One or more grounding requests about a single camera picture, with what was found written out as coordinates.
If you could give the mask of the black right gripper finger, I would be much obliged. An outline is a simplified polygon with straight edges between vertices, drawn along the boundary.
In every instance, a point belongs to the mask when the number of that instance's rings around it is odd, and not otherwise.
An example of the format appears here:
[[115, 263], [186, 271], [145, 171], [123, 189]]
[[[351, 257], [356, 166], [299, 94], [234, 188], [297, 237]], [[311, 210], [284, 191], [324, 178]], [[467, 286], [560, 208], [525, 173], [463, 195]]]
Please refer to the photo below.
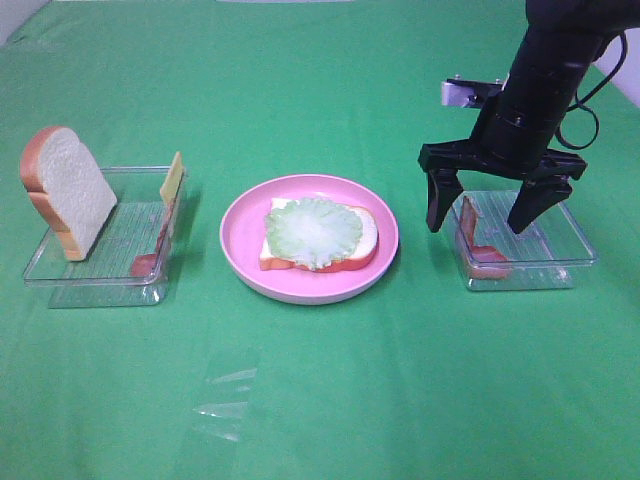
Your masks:
[[522, 233], [536, 218], [571, 193], [572, 187], [566, 177], [524, 181], [507, 219], [510, 229], [515, 234]]
[[431, 232], [438, 232], [455, 200], [464, 191], [456, 169], [439, 168], [426, 174], [428, 209], [426, 222]]

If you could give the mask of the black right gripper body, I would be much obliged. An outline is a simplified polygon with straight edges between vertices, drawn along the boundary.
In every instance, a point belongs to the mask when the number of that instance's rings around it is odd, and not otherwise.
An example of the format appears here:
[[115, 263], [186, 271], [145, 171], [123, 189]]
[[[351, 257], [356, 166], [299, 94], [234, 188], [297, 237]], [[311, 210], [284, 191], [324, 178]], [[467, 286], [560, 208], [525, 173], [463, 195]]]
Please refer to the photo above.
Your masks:
[[440, 169], [478, 171], [516, 180], [552, 175], [579, 179], [587, 163], [579, 155], [548, 147], [550, 135], [529, 128], [527, 117], [506, 107], [500, 97], [482, 106], [467, 139], [422, 146], [418, 163], [424, 172]]

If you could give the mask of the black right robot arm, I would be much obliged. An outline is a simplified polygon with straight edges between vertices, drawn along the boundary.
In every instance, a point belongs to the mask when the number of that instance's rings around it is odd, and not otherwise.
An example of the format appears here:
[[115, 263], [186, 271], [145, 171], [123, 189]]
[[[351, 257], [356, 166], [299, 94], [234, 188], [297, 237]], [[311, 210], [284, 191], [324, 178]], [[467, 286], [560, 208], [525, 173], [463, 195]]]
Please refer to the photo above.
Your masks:
[[514, 233], [567, 199], [587, 164], [550, 148], [589, 66], [615, 37], [639, 25], [636, 1], [529, 1], [528, 28], [506, 82], [487, 95], [469, 138], [423, 145], [426, 222], [440, 230], [463, 187], [457, 174], [478, 171], [522, 183], [507, 223]]

